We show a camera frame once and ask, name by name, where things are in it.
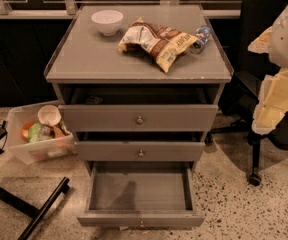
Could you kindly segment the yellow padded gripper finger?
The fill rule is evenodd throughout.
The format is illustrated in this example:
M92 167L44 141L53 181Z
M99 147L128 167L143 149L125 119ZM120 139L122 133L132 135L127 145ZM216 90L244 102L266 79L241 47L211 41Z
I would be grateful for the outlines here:
M266 135L276 128L288 112L288 68L275 76L266 75L261 84L259 102L253 113L252 130Z

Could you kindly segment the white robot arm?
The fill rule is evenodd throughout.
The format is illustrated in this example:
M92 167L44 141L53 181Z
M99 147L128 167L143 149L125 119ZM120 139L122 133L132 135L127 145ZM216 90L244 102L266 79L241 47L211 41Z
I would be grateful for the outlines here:
M288 112L288 5L274 23L251 42L248 50L267 53L269 61L280 67L275 76L265 76L253 112L252 130L266 135Z

